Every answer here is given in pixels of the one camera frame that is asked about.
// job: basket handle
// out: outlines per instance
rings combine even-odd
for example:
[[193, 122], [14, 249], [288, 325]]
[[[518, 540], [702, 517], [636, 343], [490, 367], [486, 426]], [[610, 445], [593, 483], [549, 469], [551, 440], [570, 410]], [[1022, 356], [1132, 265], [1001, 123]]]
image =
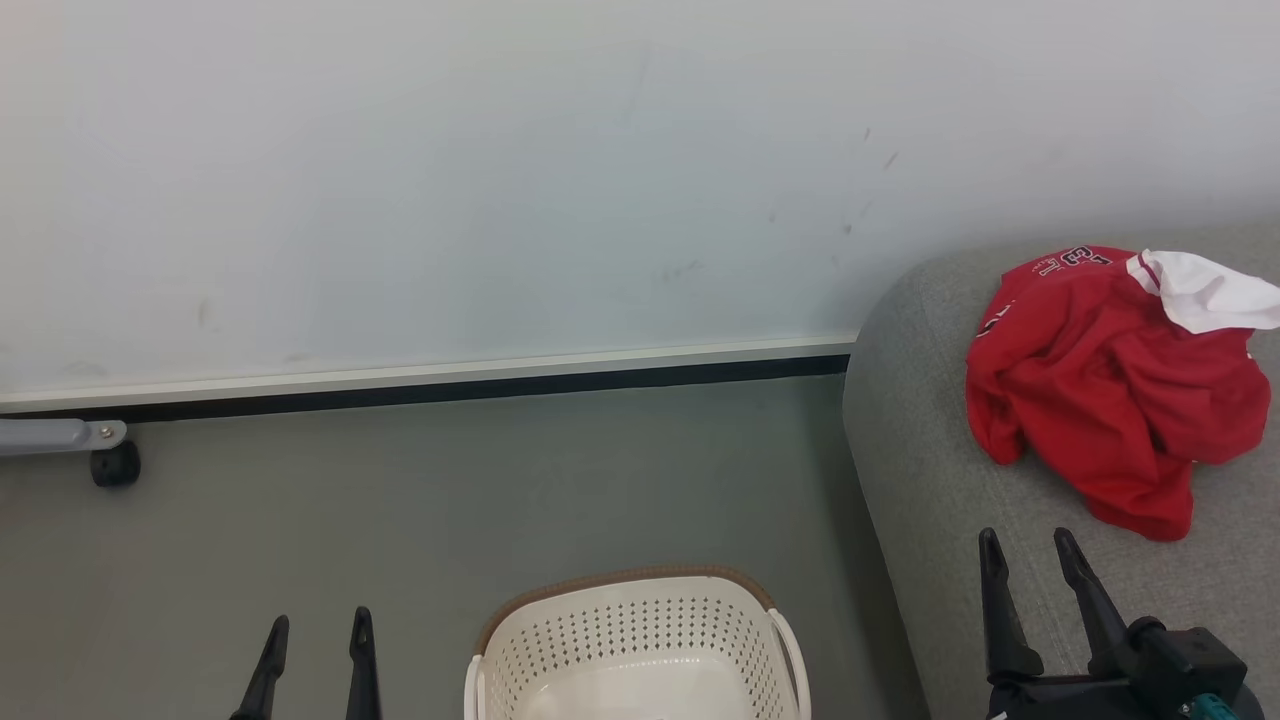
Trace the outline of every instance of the basket handle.
[[462, 689], [462, 717], [463, 720], [477, 720], [476, 717], [476, 705], [477, 705], [477, 692], [476, 692], [476, 678], [480, 675], [480, 660], [481, 656], [475, 656], [471, 659], [471, 665], [467, 665], [467, 682]]
[[804, 669], [804, 655], [800, 653], [800, 643], [796, 634], [791, 632], [791, 625], [776, 607], [769, 609], [769, 619], [773, 620], [773, 629], [782, 638], [782, 644], [787, 648], [787, 660], [791, 661], [791, 676], [795, 683], [796, 705], [800, 707], [800, 720], [809, 720], [813, 707], [809, 705], [809, 675]]

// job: brown basket rim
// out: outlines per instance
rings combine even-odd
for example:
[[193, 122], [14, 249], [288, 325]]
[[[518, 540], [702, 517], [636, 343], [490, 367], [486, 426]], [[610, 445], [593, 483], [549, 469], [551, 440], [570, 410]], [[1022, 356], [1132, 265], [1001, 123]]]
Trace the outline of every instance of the brown basket rim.
[[489, 641], [493, 639], [493, 634], [498, 630], [498, 625], [509, 618], [512, 612], [526, 605], [550, 597], [579, 591], [589, 591], [604, 585], [616, 585], [635, 580], [660, 580], [666, 578], [719, 578], [741, 585], [742, 589], [755, 597], [765, 611], [777, 607], [773, 598], [769, 597], [769, 593], [764, 592], [764, 587], [760, 585], [760, 583], [751, 579], [751, 577], [746, 573], [726, 568], [723, 565], [654, 565], [650, 568], [617, 570], [613, 573], [604, 573], [602, 575], [588, 575], [585, 578], [576, 578], [545, 585], [508, 600], [502, 607], [498, 609], [497, 612], [493, 614], [493, 616], [489, 618], [489, 621], [485, 623], [484, 629], [480, 632], [480, 639], [476, 641], [475, 655], [483, 656], [485, 650], [489, 648]]

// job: red jersey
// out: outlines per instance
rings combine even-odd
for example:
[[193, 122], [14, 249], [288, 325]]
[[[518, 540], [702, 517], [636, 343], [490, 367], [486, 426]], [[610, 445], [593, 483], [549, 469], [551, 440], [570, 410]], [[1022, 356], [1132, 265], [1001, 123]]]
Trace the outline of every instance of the red jersey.
[[969, 348], [978, 443], [1027, 445], [1098, 519], [1187, 536], [1192, 462], [1262, 439], [1271, 387], [1245, 350], [1280, 327], [1280, 288], [1197, 255], [1074, 247], [1005, 273]]

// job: wall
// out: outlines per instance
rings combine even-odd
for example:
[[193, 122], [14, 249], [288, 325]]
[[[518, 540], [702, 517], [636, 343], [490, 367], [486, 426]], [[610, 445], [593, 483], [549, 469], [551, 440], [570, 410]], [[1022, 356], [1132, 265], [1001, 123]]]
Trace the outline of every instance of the wall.
[[1280, 196], [1262, 1], [0, 8], [0, 393], [804, 345]]

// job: black caster wheel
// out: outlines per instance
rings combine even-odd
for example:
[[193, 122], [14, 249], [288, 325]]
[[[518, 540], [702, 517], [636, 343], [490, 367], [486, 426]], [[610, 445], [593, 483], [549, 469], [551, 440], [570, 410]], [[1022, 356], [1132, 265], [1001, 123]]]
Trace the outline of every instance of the black caster wheel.
[[95, 450], [88, 456], [88, 470], [100, 488], [132, 486], [142, 471], [138, 446], [124, 441], [110, 450]]

